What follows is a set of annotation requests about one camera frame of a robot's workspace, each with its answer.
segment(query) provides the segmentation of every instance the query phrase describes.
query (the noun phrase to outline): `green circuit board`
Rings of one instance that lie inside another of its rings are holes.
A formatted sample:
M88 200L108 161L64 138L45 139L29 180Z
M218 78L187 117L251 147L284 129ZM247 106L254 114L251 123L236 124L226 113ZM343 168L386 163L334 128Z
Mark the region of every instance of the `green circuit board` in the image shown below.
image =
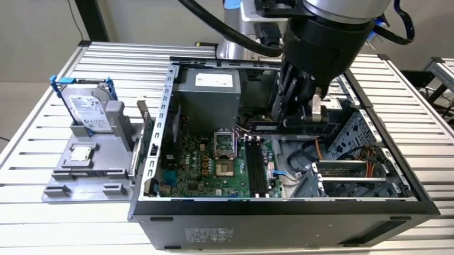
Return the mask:
M274 162L270 141L262 143L263 174L267 176L267 162ZM179 151L176 185L160 185L161 197L251 197L244 141L238 141L234 160L214 159L214 138L186 136ZM280 197L278 179L268 190L270 197Z

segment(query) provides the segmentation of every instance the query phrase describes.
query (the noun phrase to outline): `chip on motherboard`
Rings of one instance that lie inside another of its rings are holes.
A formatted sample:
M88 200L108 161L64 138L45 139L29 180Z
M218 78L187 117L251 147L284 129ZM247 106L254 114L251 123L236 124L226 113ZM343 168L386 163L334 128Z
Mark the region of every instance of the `chip on motherboard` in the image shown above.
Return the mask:
M215 161L216 176L234 176L234 161L216 160Z

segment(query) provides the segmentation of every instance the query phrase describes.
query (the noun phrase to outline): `motherboard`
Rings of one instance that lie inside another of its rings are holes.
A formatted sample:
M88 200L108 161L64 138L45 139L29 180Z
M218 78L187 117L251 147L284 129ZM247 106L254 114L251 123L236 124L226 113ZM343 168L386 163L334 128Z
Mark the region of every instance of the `motherboard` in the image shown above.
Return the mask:
M259 150L250 156L247 139L235 139L234 135L231 139L227 135L183 136L176 166L163 171L160 197L250 198L256 196L251 189L255 182L264 185L267 197L280 197L279 180L271 174L276 165L271 142L260 140L255 144ZM236 156L223 155L224 151L235 151ZM251 163L258 166L252 175Z

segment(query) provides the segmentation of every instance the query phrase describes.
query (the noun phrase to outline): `blue drive bracket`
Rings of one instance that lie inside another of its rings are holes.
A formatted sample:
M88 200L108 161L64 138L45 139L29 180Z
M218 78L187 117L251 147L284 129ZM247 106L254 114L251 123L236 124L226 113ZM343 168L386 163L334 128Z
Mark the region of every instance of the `blue drive bracket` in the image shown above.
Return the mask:
M75 78L61 77L60 80L59 80L59 83L61 83L61 84L72 84L72 83L75 82L75 80L76 80ZM51 81L51 87L52 87L52 89L53 89L53 91L55 91L55 93L56 93L56 96L61 99L63 104L64 104L64 107L65 107L65 109L67 109L68 112L69 112L69 115L71 115L73 124L76 125L76 124L77 124L76 118L73 117L72 112L71 112L71 110L69 110L69 106L68 106L68 104L65 103L64 98L63 98L63 96L61 96L61 91L60 91L59 84L57 84L57 76L56 76L56 75L52 75L52 76L49 77L49 81Z
M116 92L115 92L115 87L113 87L113 81L111 80L111 77L107 77L107 79L104 80L104 83L107 84L108 87L108 92L111 95L111 100L119 100L119 97L116 96Z

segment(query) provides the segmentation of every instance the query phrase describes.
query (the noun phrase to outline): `power supply label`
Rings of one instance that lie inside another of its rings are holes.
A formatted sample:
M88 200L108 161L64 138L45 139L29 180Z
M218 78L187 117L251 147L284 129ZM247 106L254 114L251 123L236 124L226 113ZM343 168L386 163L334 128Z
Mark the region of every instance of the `power supply label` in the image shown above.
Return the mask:
M231 74L198 73L196 86L232 88L234 76Z

